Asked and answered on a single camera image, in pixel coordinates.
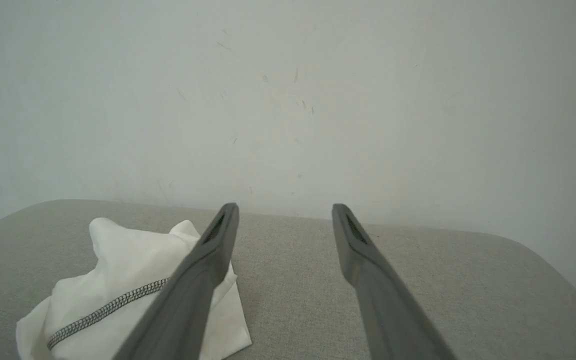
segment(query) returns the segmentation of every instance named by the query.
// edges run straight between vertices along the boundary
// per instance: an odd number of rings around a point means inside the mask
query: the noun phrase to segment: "white fabric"
[[[159,292],[132,301],[58,342],[52,353],[48,338],[126,292],[168,278],[200,235],[189,220],[178,223],[169,234],[158,234],[96,218],[90,222],[90,237],[96,267],[86,275],[58,281],[52,295],[17,322],[22,360],[112,358]],[[236,279],[231,264],[214,290],[201,360],[220,360],[252,344]]]

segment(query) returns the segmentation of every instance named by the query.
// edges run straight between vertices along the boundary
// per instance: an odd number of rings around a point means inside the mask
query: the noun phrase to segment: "fabric texture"
[[[160,234],[96,218],[89,231],[94,269],[59,280],[17,323],[23,360],[112,358],[200,237],[189,220]],[[202,360],[221,360],[251,344],[236,278],[231,264],[213,292]]]
[[[216,213],[56,200],[1,219],[0,359],[16,356],[16,321],[55,282],[94,267],[92,219],[167,233],[183,219],[203,231]],[[530,249],[489,234],[362,224],[457,358],[576,359],[576,289]],[[253,344],[229,359],[370,358],[330,219],[242,212],[232,265]]]

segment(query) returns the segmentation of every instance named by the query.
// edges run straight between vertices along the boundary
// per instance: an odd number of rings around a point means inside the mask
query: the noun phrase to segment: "crumpled cloth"
[[[96,266],[58,281],[51,296],[17,322],[22,360],[111,359],[200,237],[189,220],[169,234],[107,218],[93,219],[89,228]],[[230,264],[212,295],[201,360],[220,360],[252,344],[236,279]]]

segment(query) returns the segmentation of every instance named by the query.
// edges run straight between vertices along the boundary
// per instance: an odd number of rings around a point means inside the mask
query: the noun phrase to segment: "stitched seam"
[[[60,328],[60,330],[53,333],[53,335],[48,338],[48,350],[53,350],[53,347],[59,344],[62,340],[102,321],[105,317],[116,312],[121,307],[126,306],[135,300],[141,299],[144,296],[160,291],[164,285],[166,285],[168,280],[169,278],[162,278],[162,280],[157,280],[142,287],[138,287],[137,289],[128,291],[109,303],[106,303],[106,305],[98,308],[91,314]]]

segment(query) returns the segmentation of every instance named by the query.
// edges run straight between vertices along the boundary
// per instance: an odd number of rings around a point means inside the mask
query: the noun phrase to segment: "gray fabric surface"
[[[162,233],[190,219],[201,232],[215,212],[57,200],[0,220],[0,359],[16,356],[16,321],[57,280],[94,267],[92,219]],[[576,290],[525,246],[471,232],[365,227],[458,358],[576,359]],[[232,262],[253,345],[231,358],[370,357],[331,221],[242,214]]]

